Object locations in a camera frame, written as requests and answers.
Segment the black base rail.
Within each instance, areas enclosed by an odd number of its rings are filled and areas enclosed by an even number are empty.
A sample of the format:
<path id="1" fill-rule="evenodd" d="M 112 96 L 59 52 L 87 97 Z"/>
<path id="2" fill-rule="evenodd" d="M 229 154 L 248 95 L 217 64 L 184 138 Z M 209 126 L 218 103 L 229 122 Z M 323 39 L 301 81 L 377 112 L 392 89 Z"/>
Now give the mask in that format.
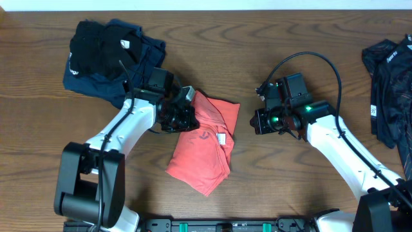
<path id="1" fill-rule="evenodd" d="M 275 220 L 171 220 L 151 219 L 137 225 L 139 232 L 317 232 L 301 218 Z"/>

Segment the orange-red soccer t-shirt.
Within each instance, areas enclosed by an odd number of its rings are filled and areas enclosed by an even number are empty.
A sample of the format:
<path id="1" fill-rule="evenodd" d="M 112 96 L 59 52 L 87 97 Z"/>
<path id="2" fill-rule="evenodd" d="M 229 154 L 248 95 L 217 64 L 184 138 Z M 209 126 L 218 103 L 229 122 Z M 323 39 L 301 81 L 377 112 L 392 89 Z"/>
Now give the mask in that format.
<path id="1" fill-rule="evenodd" d="M 200 127 L 180 134 L 165 172 L 208 196 L 230 174 L 240 104 L 197 91 L 192 106 Z"/>

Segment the black mesh sports garment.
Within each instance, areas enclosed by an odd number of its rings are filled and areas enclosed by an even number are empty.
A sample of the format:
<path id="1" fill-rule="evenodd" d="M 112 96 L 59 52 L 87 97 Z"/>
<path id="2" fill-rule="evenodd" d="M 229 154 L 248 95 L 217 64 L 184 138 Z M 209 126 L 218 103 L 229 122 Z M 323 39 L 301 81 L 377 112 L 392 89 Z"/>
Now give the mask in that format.
<path id="1" fill-rule="evenodd" d="M 411 180 L 411 35 L 385 39 L 362 51 L 371 76 L 371 133 L 398 149 L 406 180 Z"/>

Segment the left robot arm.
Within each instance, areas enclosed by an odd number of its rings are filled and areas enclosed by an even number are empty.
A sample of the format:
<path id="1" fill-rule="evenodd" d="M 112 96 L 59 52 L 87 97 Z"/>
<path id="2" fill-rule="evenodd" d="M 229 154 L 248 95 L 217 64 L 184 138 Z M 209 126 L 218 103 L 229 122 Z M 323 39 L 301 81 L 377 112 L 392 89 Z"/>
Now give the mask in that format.
<path id="1" fill-rule="evenodd" d="M 137 88 L 127 76 L 123 87 L 125 101 L 113 120 L 84 144 L 70 142 L 62 151 L 54 212 L 78 220 L 79 231 L 137 231 L 140 217 L 124 204 L 127 156 L 155 124 L 167 133 L 200 126 L 191 105 L 194 88 L 171 72 L 155 68 Z"/>

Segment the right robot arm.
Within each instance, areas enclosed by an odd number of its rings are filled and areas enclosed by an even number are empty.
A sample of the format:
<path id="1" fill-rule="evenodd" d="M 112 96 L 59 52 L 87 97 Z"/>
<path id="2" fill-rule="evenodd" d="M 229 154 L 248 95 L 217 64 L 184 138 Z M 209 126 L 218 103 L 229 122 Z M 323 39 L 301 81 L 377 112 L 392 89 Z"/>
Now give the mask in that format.
<path id="1" fill-rule="evenodd" d="M 355 213 L 329 209 L 295 231 L 411 231 L 411 181 L 385 167 L 350 132 L 328 101 L 314 101 L 300 73 L 256 88 L 265 103 L 250 125 L 257 135 L 290 134 L 321 152 L 347 183 Z"/>

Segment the black folded garment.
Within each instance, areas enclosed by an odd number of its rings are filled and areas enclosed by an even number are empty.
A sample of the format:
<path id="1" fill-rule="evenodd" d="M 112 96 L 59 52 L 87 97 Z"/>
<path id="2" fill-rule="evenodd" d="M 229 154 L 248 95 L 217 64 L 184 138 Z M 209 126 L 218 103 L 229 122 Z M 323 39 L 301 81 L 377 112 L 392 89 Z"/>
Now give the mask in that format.
<path id="1" fill-rule="evenodd" d="M 123 67 L 140 62 L 142 49 L 135 29 L 81 21 L 70 41 L 70 72 L 77 77 L 99 74 L 112 81 Z"/>

